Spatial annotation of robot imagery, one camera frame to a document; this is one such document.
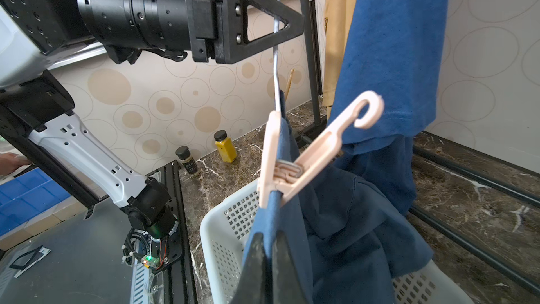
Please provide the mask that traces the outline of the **person hand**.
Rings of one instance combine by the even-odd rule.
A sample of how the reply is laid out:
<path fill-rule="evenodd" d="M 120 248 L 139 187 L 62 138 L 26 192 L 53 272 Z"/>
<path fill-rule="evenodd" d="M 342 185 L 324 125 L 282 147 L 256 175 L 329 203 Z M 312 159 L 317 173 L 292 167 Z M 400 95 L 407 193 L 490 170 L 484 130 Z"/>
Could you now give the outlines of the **person hand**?
<path fill-rule="evenodd" d="M 32 162 L 25 156 L 15 153 L 2 153 L 0 155 L 0 175 L 7 176 L 18 170 L 22 166 L 31 165 Z"/>

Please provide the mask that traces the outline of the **yellow orange clothespin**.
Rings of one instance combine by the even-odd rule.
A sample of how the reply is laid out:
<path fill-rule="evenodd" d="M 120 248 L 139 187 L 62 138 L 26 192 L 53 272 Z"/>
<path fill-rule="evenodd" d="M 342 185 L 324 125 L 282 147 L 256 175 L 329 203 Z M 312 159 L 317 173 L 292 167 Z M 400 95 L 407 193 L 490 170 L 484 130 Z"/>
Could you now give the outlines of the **yellow orange clothespin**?
<path fill-rule="evenodd" d="M 290 90 L 291 90 L 291 86 L 292 86 L 292 82 L 293 82 L 293 77 L 294 77 L 294 74 L 295 74 L 295 69 L 292 68 L 291 71 L 290 71 L 290 74 L 288 76 L 288 80 L 287 80 L 287 83 L 286 83 L 286 86 L 285 86 L 285 91 L 284 91 L 284 97 L 285 97 L 285 100 L 288 99 L 288 94 L 290 93 Z"/>

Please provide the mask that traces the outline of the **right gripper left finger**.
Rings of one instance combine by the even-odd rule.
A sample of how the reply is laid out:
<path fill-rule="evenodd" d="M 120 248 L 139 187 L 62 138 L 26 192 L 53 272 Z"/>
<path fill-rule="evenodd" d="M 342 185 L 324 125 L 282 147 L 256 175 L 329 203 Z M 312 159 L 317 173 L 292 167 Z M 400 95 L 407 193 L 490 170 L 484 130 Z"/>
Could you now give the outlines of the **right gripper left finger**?
<path fill-rule="evenodd" d="M 231 303 L 270 303 L 268 260 L 262 233 L 253 236 L 247 253 Z"/>

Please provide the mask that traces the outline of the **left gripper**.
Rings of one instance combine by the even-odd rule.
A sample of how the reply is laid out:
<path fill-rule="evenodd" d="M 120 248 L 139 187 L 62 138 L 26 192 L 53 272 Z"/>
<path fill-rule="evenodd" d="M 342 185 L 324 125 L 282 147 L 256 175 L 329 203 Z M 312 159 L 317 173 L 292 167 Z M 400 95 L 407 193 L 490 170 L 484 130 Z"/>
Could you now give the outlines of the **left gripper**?
<path fill-rule="evenodd" d="M 300 0 L 185 0 L 195 62 L 235 64 L 259 53 L 271 62 L 305 30 Z"/>

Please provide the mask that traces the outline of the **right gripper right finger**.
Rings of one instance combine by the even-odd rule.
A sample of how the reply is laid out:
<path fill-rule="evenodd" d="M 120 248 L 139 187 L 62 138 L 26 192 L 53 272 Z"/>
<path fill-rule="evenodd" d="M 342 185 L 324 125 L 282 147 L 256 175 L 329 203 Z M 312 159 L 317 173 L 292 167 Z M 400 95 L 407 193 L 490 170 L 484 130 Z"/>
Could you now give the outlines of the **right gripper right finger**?
<path fill-rule="evenodd" d="M 272 293 L 274 304 L 308 303 L 286 235 L 278 231 L 272 246 Z"/>

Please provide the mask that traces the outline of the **slate blue t-shirt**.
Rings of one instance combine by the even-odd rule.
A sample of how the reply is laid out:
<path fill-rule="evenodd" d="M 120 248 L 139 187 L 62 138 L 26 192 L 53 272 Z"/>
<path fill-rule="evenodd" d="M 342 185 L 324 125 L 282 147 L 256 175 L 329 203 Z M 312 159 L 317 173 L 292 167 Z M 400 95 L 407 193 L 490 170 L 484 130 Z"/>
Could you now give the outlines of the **slate blue t-shirt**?
<path fill-rule="evenodd" d="M 304 151 L 281 117 L 277 159 L 293 163 Z M 394 303 L 392 280 L 419 271 L 433 257 L 423 237 L 376 186 L 335 167 L 333 159 L 288 203 L 283 205 L 283 194 L 273 191 L 268 206 L 257 209 L 243 264 L 253 236 L 262 233 L 270 303 L 278 231 L 286 235 L 308 303 Z"/>

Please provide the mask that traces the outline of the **pink clothespin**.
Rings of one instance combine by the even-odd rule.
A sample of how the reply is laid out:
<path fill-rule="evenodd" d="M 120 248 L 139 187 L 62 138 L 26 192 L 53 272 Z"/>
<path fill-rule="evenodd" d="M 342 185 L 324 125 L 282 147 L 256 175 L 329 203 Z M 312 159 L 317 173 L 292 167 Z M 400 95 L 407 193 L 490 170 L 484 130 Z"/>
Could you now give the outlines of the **pink clothespin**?
<path fill-rule="evenodd" d="M 359 129 L 374 126 L 383 114 L 385 103 L 374 91 L 365 91 L 308 146 L 308 148 L 290 163 L 278 160 L 278 142 L 281 132 L 281 113 L 269 114 L 262 152 L 257 192 L 259 207 L 268 206 L 271 192 L 283 194 L 281 203 L 288 203 L 304 189 L 339 153 L 343 145 L 343 133 L 353 125 Z"/>

